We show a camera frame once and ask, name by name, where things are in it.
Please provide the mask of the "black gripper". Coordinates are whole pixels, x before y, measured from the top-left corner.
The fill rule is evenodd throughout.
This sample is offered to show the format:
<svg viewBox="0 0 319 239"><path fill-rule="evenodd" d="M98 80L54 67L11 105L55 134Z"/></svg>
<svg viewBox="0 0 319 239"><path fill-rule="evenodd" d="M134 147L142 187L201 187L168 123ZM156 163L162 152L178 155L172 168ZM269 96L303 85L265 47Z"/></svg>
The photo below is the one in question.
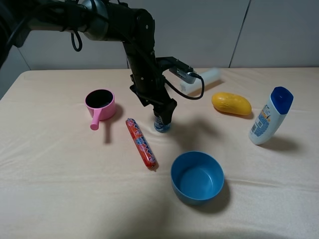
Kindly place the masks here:
<svg viewBox="0 0 319 239"><path fill-rule="evenodd" d="M173 66L174 57L145 59L142 56L130 56L130 89L138 96L143 106L152 105L155 123L170 124L177 102L171 98L165 88L166 78L163 71Z"/></svg>

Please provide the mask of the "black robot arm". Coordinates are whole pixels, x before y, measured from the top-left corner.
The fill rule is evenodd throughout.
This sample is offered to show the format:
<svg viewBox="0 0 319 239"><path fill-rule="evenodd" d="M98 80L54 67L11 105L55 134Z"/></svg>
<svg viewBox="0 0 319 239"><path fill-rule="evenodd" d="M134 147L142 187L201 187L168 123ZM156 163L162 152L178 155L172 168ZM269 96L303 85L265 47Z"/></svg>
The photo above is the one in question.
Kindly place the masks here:
<svg viewBox="0 0 319 239"><path fill-rule="evenodd" d="M156 57L155 21L145 9L107 0L3 0L0 3L0 60L10 49L23 46L33 30L83 33L93 41L123 44L132 71L131 90L144 106L152 105L163 124L170 124L176 108L166 89L163 72L177 60Z"/></svg>

